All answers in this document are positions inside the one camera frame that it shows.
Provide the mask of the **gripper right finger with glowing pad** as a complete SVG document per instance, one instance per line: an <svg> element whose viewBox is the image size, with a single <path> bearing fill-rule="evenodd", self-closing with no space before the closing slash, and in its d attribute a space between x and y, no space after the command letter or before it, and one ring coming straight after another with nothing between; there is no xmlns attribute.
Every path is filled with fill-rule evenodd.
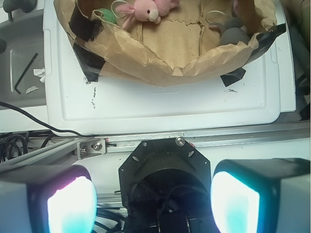
<svg viewBox="0 0 311 233"><path fill-rule="evenodd" d="M222 160L212 178L211 207L222 233L309 233L311 162Z"/></svg>

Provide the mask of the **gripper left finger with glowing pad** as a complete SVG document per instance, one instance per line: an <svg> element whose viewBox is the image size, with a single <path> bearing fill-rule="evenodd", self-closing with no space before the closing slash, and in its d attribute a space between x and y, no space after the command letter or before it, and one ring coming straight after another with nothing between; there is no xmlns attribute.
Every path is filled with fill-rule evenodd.
<svg viewBox="0 0 311 233"><path fill-rule="evenodd" d="M84 166L0 167L2 233L90 233L96 209L96 189Z"/></svg>

